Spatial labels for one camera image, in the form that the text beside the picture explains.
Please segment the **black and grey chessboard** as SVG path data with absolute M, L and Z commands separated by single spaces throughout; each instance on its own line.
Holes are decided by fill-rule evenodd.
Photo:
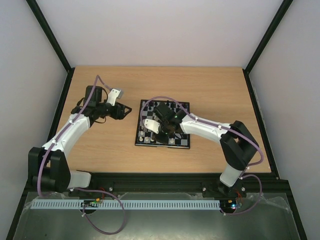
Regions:
M 190 110 L 189 102 L 142 99 L 138 114 L 135 145 L 143 147 L 190 148 L 190 135 L 179 123 Z

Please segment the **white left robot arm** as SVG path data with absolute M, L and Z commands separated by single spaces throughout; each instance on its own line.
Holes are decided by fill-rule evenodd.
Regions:
M 89 172 L 70 170 L 67 162 L 69 153 L 99 118 L 122 120 L 132 111 L 132 108 L 118 102 L 123 95 L 121 89 L 110 89 L 103 99 L 105 92 L 101 86 L 87 86 L 85 96 L 71 110 L 60 131 L 42 147 L 33 147 L 29 151 L 27 183 L 36 188 L 39 195 L 42 194 L 41 188 L 63 193 L 90 185 L 92 175 Z

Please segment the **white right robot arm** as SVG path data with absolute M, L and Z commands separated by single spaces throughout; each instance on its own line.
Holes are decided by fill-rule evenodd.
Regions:
M 226 167 L 219 177 L 218 191 L 229 196 L 256 152 L 262 153 L 259 144 L 241 121 L 220 123 L 189 113 L 184 108 L 174 112 L 165 103 L 159 104 L 154 114 L 157 120 L 146 119 L 143 125 L 154 133 L 154 139 L 165 143 L 174 133 L 196 135 L 219 144 Z

